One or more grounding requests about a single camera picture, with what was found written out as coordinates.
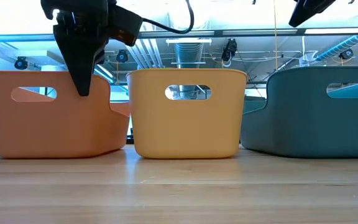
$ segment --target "ceiling duct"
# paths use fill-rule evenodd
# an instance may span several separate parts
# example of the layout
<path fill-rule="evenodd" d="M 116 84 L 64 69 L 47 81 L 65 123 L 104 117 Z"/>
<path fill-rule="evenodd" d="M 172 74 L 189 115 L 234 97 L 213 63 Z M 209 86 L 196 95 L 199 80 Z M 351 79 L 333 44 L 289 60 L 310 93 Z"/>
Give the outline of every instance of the ceiling duct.
<path fill-rule="evenodd" d="M 178 62 L 178 68 L 199 68 L 199 64 L 195 62 L 201 61 L 204 45 L 201 43 L 183 43 L 175 44 L 175 56 Z M 179 86 L 180 98 L 182 99 L 195 99 L 196 86 Z"/>
<path fill-rule="evenodd" d="M 327 51 L 317 55 L 314 58 L 315 62 L 322 62 L 326 59 L 329 59 L 331 57 L 338 56 L 340 53 L 344 52 L 347 49 L 350 49 L 351 47 L 358 44 L 358 35 L 353 35 L 346 40 L 342 41 L 341 43 L 331 47 Z"/>
<path fill-rule="evenodd" d="M 208 29 L 209 12 L 206 10 L 208 3 L 202 0 L 190 1 L 194 10 L 195 21 L 193 30 L 206 30 Z M 185 1 L 179 1 L 172 5 L 169 11 L 169 18 L 171 26 L 176 29 L 186 29 L 190 24 L 190 17 L 188 14 L 183 13 L 186 9 Z M 177 60 L 177 68 L 199 68 L 200 65 L 196 64 L 201 62 L 204 45 L 202 43 L 177 43 L 173 45 L 175 49 L 175 57 Z M 181 99 L 196 99 L 196 86 L 187 85 L 178 87 L 179 97 Z"/>

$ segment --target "ceiling light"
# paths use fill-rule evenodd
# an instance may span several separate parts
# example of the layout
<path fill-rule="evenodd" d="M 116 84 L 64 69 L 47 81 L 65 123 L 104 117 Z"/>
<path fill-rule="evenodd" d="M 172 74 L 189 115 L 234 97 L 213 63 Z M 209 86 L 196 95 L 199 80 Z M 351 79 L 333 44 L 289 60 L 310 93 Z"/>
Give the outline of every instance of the ceiling light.
<path fill-rule="evenodd" d="M 101 76 L 104 76 L 104 74 L 101 73 L 99 70 L 95 69 L 94 71 L 95 71 L 97 74 L 99 74 L 99 75 L 101 75 Z"/>
<path fill-rule="evenodd" d="M 179 38 L 167 39 L 167 44 L 182 44 L 182 43 L 208 43 L 211 44 L 212 39 L 199 39 L 199 38 Z"/>
<path fill-rule="evenodd" d="M 225 30 L 223 35 L 270 35 L 277 32 L 278 34 L 295 34 L 296 29 L 263 29 L 263 30 Z"/>
<path fill-rule="evenodd" d="M 143 39 L 148 38 L 158 38 L 158 37 L 186 37 L 186 36 L 195 36 L 195 37 L 205 37 L 205 36 L 213 36 L 215 31 L 213 30 L 196 30 L 190 31 L 187 34 L 173 34 L 169 31 L 153 31 L 153 32 L 140 32 L 140 37 Z"/>
<path fill-rule="evenodd" d="M 329 29 L 307 29 L 305 34 L 358 34 L 355 28 L 329 28 Z"/>
<path fill-rule="evenodd" d="M 107 70 L 107 69 L 105 69 L 103 66 L 101 66 L 101 65 L 98 65 L 98 67 L 102 70 L 102 71 L 104 71 L 108 76 L 110 76 L 111 78 L 112 78 L 112 74 Z"/>
<path fill-rule="evenodd" d="M 206 62 L 171 62 L 171 65 L 205 65 Z"/>

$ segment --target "teal bin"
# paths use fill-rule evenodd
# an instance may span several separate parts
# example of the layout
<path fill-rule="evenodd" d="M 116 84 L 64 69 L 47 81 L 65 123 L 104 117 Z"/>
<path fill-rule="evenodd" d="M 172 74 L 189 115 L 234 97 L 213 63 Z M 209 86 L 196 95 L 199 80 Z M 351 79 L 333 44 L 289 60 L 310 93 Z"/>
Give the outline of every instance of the teal bin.
<path fill-rule="evenodd" d="M 349 86 L 327 91 L 331 83 Z M 358 84 L 352 83 L 358 83 L 358 67 L 275 73 L 267 82 L 266 105 L 243 114 L 241 144 L 285 157 L 358 157 Z"/>
<path fill-rule="evenodd" d="M 246 113 L 253 110 L 261 109 L 265 105 L 266 105 L 266 98 L 264 97 L 245 96 L 244 107 L 242 112 Z"/>

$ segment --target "security camera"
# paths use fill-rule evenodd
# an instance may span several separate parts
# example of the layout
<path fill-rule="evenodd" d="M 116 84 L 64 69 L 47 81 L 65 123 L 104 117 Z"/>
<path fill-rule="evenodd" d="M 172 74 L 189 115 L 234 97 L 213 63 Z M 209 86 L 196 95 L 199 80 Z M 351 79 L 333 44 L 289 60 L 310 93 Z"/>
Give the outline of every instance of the security camera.
<path fill-rule="evenodd" d="M 117 62 L 124 63 L 128 61 L 128 54 L 125 50 L 119 50 L 116 58 Z"/>
<path fill-rule="evenodd" d="M 25 60 L 25 57 L 17 57 L 15 62 L 15 68 L 19 70 L 25 70 L 29 67 L 29 63 Z"/>
<path fill-rule="evenodd" d="M 352 58 L 354 55 L 353 50 L 352 49 L 347 49 L 344 52 L 339 54 L 339 58 L 344 59 L 344 60 L 348 60 L 350 58 Z"/>
<path fill-rule="evenodd" d="M 230 61 L 236 54 L 237 51 L 237 42 L 235 39 L 230 39 L 227 44 L 226 47 L 223 49 L 223 53 L 222 53 L 222 60 L 224 62 L 228 62 Z"/>

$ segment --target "black cable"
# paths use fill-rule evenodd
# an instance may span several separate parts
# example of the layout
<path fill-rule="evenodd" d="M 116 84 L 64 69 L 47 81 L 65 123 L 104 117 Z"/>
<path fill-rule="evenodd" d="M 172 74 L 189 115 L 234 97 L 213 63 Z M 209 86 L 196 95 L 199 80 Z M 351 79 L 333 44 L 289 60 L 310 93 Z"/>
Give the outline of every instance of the black cable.
<path fill-rule="evenodd" d="M 193 12 L 193 9 L 191 8 L 190 0 L 186 0 L 186 3 L 187 3 L 187 7 L 189 8 L 189 13 L 190 13 L 190 25 L 189 25 L 189 28 L 187 28 L 185 30 L 177 30 L 177 29 L 174 29 L 171 27 L 167 27 L 159 22 L 155 22 L 155 21 L 147 19 L 147 18 L 143 18 L 143 21 L 153 24 L 159 28 L 163 28 L 169 32 L 173 32 L 174 34 L 187 34 L 192 30 L 192 28 L 194 26 L 194 12 Z"/>

